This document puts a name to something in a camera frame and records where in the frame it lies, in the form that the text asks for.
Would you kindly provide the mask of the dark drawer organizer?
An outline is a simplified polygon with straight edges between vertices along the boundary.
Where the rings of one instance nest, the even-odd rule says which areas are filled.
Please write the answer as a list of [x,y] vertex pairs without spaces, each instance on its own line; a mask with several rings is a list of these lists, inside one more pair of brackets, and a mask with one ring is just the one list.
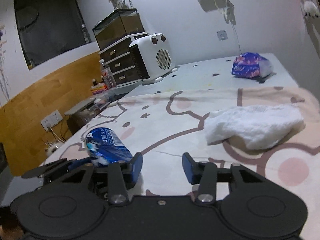
[[128,85],[140,80],[129,52],[129,45],[141,38],[148,36],[148,32],[127,35],[99,52],[111,70],[117,86]]

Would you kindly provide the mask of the crushed blue soda can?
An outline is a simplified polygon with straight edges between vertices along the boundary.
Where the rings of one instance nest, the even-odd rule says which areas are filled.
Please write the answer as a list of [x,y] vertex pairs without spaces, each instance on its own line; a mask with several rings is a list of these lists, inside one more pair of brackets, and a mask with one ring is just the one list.
[[128,162],[132,158],[131,152],[116,133],[106,127],[98,127],[89,131],[85,144],[91,162],[95,166],[107,166],[119,161]]

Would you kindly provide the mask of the pink container box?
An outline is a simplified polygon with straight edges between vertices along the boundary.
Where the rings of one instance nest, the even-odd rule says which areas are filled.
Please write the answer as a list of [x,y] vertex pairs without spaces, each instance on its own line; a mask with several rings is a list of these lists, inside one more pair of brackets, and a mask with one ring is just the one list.
[[98,83],[96,79],[92,80],[91,92],[93,95],[101,94],[108,90],[104,82]]

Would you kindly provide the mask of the dark window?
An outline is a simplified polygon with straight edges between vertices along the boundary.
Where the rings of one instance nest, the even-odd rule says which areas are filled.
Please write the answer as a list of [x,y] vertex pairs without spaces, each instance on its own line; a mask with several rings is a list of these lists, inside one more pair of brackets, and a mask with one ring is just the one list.
[[28,69],[92,42],[77,0],[14,0]]

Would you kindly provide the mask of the glass fish tank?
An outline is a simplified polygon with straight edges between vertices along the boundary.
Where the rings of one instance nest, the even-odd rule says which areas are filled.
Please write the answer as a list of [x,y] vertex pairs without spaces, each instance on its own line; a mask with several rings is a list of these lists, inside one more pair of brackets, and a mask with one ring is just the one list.
[[100,50],[121,38],[144,32],[137,9],[116,9],[92,29]]

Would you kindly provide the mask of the white wall socket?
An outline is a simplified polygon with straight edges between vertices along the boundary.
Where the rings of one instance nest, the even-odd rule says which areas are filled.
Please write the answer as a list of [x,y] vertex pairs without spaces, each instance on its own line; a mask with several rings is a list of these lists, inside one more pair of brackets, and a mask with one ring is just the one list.
[[219,41],[224,41],[228,38],[227,32],[225,30],[217,31],[216,34]]

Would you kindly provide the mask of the grey small side table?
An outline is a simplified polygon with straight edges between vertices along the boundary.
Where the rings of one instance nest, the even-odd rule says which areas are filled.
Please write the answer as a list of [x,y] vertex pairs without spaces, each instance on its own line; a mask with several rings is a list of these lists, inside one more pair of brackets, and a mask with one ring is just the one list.
[[86,100],[83,100],[79,103],[77,103],[75,106],[73,106],[71,109],[66,111],[64,115],[74,115],[75,113],[78,113],[85,109],[90,104],[93,104],[95,102],[95,98],[87,98]]

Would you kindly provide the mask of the double wall power outlet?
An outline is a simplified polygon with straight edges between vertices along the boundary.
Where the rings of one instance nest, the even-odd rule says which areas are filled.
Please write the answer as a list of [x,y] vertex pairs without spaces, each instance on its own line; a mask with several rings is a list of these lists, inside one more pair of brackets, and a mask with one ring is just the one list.
[[53,111],[53,113],[49,114],[45,118],[41,120],[41,125],[46,132],[49,131],[50,128],[53,128],[57,124],[59,124],[63,120],[62,115],[58,110]]

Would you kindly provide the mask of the purple tissue pack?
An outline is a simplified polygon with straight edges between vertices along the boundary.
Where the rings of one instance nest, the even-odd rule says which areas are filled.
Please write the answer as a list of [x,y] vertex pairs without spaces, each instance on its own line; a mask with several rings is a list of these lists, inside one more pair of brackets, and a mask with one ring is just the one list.
[[273,73],[272,63],[258,53],[246,52],[235,58],[231,74],[235,77],[255,79]]

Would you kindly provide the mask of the white space heater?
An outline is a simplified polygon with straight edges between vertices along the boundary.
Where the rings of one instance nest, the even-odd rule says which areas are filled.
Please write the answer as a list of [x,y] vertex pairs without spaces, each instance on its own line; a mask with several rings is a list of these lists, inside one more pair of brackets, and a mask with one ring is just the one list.
[[178,70],[167,37],[156,33],[134,40],[129,52],[142,84],[163,80],[169,73]]

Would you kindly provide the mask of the white plush sheep toy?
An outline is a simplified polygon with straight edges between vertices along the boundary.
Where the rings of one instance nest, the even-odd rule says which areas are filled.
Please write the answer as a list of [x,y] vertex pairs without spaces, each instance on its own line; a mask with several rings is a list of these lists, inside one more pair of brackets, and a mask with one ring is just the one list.
[[312,18],[319,18],[319,9],[312,1],[303,2],[304,15]]

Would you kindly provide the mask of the white fluffy towel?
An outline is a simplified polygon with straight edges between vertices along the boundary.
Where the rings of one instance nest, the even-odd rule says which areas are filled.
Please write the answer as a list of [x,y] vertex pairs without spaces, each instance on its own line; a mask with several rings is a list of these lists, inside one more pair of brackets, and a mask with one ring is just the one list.
[[210,112],[204,136],[209,145],[239,137],[248,150],[266,150],[303,126],[304,118],[293,104],[238,106]]

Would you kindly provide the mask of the small water bottle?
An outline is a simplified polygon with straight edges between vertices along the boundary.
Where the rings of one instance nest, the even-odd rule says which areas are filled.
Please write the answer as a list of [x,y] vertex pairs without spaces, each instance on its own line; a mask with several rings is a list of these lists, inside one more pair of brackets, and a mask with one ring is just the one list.
[[100,71],[101,71],[102,79],[105,85],[107,86],[107,88],[112,89],[116,87],[117,84],[115,82],[115,79],[113,77],[113,74],[108,64],[104,61],[104,59],[100,59],[99,62],[100,62]]

